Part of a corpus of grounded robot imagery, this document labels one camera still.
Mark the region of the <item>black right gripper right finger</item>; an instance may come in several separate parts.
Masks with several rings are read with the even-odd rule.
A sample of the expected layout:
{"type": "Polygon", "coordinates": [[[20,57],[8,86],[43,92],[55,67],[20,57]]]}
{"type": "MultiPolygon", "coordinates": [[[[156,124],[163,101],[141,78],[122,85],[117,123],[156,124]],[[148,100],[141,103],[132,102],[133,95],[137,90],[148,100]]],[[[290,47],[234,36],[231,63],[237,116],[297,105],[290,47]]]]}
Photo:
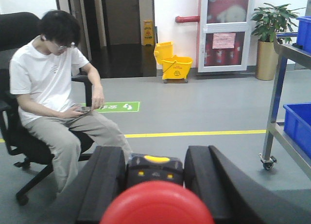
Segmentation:
{"type": "Polygon", "coordinates": [[[185,186],[217,224],[297,224],[299,208],[256,183],[213,146],[189,146],[185,186]]]}

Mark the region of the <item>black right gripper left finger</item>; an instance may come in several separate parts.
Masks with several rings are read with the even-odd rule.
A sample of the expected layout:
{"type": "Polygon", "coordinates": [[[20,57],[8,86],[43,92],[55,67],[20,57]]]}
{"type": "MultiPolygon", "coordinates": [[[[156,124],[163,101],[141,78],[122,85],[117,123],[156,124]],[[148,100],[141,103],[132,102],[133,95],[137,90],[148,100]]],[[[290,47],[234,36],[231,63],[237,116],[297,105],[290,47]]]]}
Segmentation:
{"type": "Polygon", "coordinates": [[[98,224],[112,200],[122,191],[123,150],[100,147],[48,211],[50,224],[98,224]]]}

